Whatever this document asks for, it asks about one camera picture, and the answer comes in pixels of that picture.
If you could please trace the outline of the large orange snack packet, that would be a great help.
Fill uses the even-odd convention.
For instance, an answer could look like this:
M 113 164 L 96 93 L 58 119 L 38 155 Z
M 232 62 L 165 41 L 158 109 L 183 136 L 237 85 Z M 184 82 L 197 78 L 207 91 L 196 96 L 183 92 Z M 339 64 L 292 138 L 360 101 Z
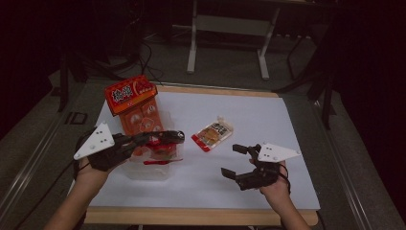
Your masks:
M 164 130 L 155 100 L 157 95 L 156 85 L 144 75 L 119 81 L 104 89 L 111 114 L 120 118 L 127 135 Z

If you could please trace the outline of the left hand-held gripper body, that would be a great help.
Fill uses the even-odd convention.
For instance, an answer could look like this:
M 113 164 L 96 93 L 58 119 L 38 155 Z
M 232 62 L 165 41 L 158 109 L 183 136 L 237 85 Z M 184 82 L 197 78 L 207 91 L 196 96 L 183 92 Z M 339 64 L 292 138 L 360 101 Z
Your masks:
M 74 159 L 87 158 L 93 169 L 107 172 L 128 159 L 138 147 L 133 136 L 113 134 L 107 123 L 101 123 L 79 145 Z

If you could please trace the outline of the black metal stand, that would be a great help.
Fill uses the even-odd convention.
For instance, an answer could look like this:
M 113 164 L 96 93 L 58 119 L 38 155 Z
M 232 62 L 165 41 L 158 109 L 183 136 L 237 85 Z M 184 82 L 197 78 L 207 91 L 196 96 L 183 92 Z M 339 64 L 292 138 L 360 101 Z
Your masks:
M 56 87 L 56 95 L 59 96 L 58 112 L 62 112 L 69 103 L 69 75 L 75 81 L 86 82 L 87 70 L 98 73 L 102 77 L 113 81 L 122 81 L 124 78 L 115 74 L 115 71 L 123 70 L 134 63 L 133 57 L 127 57 L 124 62 L 107 65 L 101 64 L 83 52 L 64 49 L 60 57 L 59 87 Z
M 324 127 L 326 129 L 330 129 L 329 124 L 329 114 L 331 112 L 331 98 L 332 98 L 332 83 L 333 83 L 333 68 L 323 64 L 324 58 L 322 57 L 322 50 L 324 47 L 324 37 L 326 31 L 321 30 L 320 32 L 310 32 L 308 36 L 315 44 L 316 49 L 311 56 L 309 62 L 304 67 L 304 69 L 298 74 L 297 77 L 293 75 L 293 69 L 291 65 L 291 57 L 301 42 L 304 40 L 301 37 L 294 45 L 292 50 L 288 53 L 287 56 L 287 67 L 290 76 L 293 78 L 293 82 L 277 88 L 273 89 L 274 93 L 287 93 L 295 88 L 298 88 L 304 84 L 311 83 L 306 96 L 311 101 L 318 101 L 321 96 L 322 99 L 322 112 L 321 112 L 321 119 Z

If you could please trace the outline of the wooden table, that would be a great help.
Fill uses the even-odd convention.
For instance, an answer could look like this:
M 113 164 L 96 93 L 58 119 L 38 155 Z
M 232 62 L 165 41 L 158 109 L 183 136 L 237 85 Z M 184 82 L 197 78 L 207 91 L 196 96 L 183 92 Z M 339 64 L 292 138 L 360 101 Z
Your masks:
M 272 92 L 196 87 L 161 86 L 159 92 L 279 98 Z M 88 224 L 191 226 L 265 226 L 278 225 L 281 222 L 269 204 L 266 209 L 93 207 L 90 204 L 85 221 Z

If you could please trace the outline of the black floor bracket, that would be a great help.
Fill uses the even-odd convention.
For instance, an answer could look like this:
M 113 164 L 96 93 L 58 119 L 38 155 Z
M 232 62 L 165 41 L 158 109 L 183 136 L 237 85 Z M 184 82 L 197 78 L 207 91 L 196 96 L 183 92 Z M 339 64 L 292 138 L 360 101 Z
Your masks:
M 84 125 L 88 115 L 82 112 L 70 112 L 64 122 L 65 125 Z

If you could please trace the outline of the metal floor rail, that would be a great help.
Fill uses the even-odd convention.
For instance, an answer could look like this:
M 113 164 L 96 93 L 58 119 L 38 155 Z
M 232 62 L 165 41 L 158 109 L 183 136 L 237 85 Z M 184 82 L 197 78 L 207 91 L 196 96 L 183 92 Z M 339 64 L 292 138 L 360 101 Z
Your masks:
M 0 225 L 7 221 L 71 108 L 35 108 L 0 141 Z
M 355 218 L 355 222 L 358 226 L 359 230 L 372 230 L 371 223 L 366 216 L 364 207 L 359 199 L 358 193 L 355 190 L 353 182 L 350 178 L 350 174 L 347 171 L 346 164 L 342 158 L 342 152 L 340 151 L 337 141 L 335 140 L 332 132 L 330 129 L 327 129 L 319 117 L 319 114 L 322 112 L 322 106 L 319 101 L 310 101 L 310 106 L 312 108 L 313 113 L 318 120 L 318 124 L 321 127 L 323 133 L 327 138 L 327 142 L 331 149 L 333 164 L 335 169 L 338 173 L 338 177 L 340 179 L 340 183 L 343 188 L 343 192 L 346 195 L 347 201 L 349 203 L 349 207 L 351 209 L 352 215 Z

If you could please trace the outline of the clear plastic container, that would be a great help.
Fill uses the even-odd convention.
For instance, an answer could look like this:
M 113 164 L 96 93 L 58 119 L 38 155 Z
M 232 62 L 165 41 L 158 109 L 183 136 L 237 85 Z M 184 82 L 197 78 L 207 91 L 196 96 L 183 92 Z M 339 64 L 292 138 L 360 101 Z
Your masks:
M 159 111 L 164 130 L 174 130 L 174 123 L 168 111 Z M 170 163 L 167 165 L 145 165 L 144 161 L 150 157 L 150 150 L 142 155 L 131 157 L 122 164 L 124 173 L 135 180 L 166 180 L 169 177 Z

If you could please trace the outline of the person's right hand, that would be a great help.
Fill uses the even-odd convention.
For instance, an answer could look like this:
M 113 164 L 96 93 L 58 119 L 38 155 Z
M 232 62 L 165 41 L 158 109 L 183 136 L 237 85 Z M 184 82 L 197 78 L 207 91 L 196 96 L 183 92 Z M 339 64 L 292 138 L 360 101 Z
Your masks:
M 287 176 L 287 169 L 284 161 L 280 162 L 280 173 L 281 175 L 275 183 L 259 188 L 260 193 L 265 196 L 265 199 L 274 211 L 287 208 L 292 204 L 289 185 L 284 179 Z

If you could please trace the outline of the person's left hand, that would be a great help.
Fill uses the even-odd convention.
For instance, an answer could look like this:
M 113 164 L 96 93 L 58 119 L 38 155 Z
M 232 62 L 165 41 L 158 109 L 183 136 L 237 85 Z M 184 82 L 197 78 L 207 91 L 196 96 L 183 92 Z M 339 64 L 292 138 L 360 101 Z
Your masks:
M 79 160 L 79 171 L 75 185 L 82 190 L 89 190 L 97 193 L 114 170 L 115 167 L 106 172 L 93 169 L 89 160 L 87 158 L 82 158 Z

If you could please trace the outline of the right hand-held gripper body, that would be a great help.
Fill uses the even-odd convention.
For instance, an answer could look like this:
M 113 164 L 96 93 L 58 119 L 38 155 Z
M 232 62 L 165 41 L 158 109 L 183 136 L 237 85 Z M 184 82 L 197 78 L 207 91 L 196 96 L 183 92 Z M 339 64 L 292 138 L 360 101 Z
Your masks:
M 252 172 L 239 174 L 242 180 L 236 181 L 242 191 L 275 183 L 281 175 L 280 162 L 301 155 L 297 150 L 273 144 L 257 144 L 253 148 L 257 153 L 251 159 L 256 168 Z

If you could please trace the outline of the black and red snack packet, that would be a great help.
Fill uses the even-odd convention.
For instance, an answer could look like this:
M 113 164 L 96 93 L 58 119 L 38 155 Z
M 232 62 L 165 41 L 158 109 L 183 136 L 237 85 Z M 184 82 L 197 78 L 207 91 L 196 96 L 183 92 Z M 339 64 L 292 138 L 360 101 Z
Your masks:
M 183 131 L 166 130 L 149 132 L 146 147 L 150 150 L 150 157 L 144 161 L 145 165 L 167 165 L 183 160 Z

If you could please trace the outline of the white metal stand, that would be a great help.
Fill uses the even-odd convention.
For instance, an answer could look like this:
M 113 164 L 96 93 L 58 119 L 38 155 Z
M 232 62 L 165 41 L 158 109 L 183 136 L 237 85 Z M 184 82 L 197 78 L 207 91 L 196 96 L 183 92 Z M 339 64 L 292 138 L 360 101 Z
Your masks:
M 275 8 L 271 14 L 269 21 L 242 19 L 224 16 L 214 16 L 207 14 L 199 14 L 197 12 L 198 0 L 192 1 L 192 38 L 189 51 L 189 59 L 187 65 L 187 73 L 193 74 L 196 63 L 197 51 L 197 32 L 216 32 L 236 35 L 256 35 L 262 36 L 264 42 L 260 49 L 257 49 L 257 57 L 259 61 L 259 69 L 261 77 L 264 81 L 269 81 L 270 76 L 266 62 L 266 52 L 275 30 L 277 20 L 281 9 Z

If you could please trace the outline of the small spouted sauce pouch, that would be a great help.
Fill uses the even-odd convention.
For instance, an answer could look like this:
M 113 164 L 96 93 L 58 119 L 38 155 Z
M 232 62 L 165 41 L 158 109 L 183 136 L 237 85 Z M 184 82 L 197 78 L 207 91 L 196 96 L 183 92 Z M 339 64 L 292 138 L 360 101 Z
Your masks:
M 205 152 L 211 151 L 234 133 L 234 127 L 222 116 L 195 134 L 192 140 Z

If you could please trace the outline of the white table sheet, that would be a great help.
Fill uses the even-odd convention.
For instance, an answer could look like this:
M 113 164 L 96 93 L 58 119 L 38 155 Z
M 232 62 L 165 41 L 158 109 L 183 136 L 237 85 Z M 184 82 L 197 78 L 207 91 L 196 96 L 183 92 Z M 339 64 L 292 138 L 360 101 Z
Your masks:
M 114 170 L 93 207 L 266 209 L 257 190 L 242 191 L 221 175 L 223 168 L 237 173 L 253 169 L 249 157 L 232 151 L 232 145 L 270 143 L 299 151 L 294 128 L 281 98 L 159 92 L 159 108 L 170 114 L 176 129 L 186 135 L 184 159 L 169 165 L 163 181 L 133 180 L 122 168 Z M 209 152 L 192 135 L 218 116 L 234 127 L 231 137 Z

